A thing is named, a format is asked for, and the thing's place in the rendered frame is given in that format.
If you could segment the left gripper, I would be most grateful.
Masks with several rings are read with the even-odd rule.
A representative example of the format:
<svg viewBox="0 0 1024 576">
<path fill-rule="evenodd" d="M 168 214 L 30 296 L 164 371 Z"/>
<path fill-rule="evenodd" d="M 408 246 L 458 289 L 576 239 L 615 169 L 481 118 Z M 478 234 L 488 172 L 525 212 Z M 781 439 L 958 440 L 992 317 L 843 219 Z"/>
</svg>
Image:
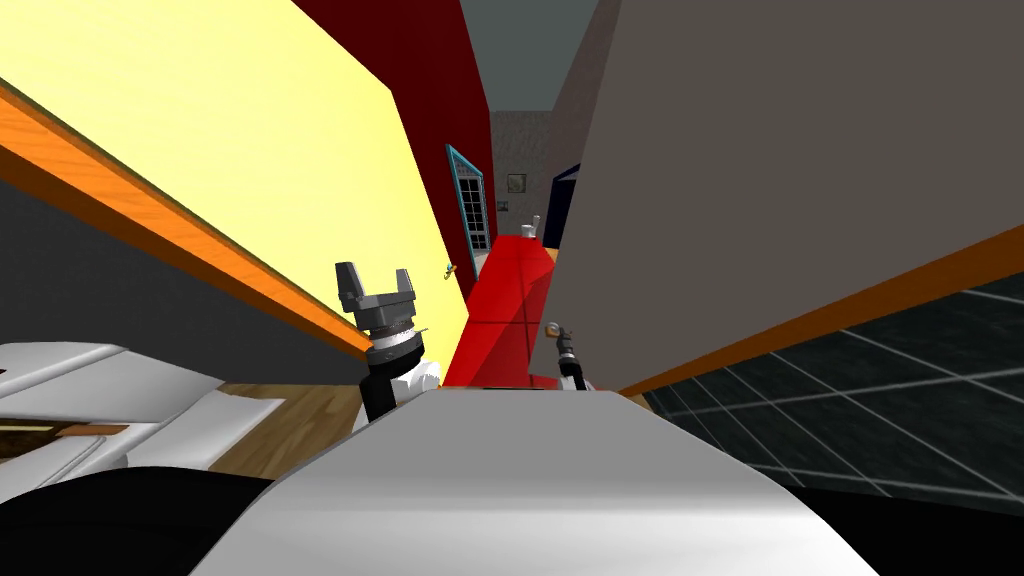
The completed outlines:
<svg viewBox="0 0 1024 576">
<path fill-rule="evenodd" d="M 381 330 L 416 315 L 416 294 L 407 269 L 396 270 L 396 292 L 378 295 L 365 295 L 353 262 L 336 263 L 335 274 L 342 308 L 353 316 L 359 330 Z"/>
</svg>

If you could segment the teal framed window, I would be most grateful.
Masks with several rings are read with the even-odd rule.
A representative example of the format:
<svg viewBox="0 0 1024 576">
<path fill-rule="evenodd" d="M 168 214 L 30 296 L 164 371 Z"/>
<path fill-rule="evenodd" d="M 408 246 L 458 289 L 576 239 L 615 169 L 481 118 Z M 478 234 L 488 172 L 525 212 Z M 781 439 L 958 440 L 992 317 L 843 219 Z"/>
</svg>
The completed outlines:
<svg viewBox="0 0 1024 576">
<path fill-rule="evenodd" d="M 469 249 L 474 255 L 487 252 L 490 227 L 483 174 L 451 145 L 446 153 Z"/>
</svg>

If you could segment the dark blue door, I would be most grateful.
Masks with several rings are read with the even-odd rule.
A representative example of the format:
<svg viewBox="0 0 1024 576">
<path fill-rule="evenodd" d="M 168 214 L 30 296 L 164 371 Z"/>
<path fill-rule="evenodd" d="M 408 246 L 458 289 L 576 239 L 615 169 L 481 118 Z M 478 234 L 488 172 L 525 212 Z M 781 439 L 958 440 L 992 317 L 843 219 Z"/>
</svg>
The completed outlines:
<svg viewBox="0 0 1024 576">
<path fill-rule="evenodd" d="M 552 179 L 542 237 L 542 244 L 545 248 L 560 248 L 577 184 L 579 169 L 580 165 L 577 164 Z"/>
</svg>

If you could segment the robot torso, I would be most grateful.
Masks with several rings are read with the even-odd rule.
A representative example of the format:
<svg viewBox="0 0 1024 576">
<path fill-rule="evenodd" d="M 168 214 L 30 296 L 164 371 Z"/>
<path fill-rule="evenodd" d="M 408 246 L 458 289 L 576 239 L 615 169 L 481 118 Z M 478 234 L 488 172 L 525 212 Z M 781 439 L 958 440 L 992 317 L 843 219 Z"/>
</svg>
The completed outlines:
<svg viewBox="0 0 1024 576">
<path fill-rule="evenodd" d="M 444 387 L 275 481 L 190 576 L 878 576 L 780 485 L 612 392 Z"/>
</svg>

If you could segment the white furniture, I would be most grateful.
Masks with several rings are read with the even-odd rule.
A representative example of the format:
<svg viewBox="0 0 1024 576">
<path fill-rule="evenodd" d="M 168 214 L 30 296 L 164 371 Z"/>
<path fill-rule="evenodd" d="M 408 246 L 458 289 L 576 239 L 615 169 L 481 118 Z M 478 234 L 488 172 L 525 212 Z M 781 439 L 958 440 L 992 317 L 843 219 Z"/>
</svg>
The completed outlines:
<svg viewBox="0 0 1024 576">
<path fill-rule="evenodd" d="M 82 424 L 0 457 L 0 503 L 109 469 L 209 469 L 282 404 L 113 344 L 0 344 L 0 419 Z"/>
</svg>

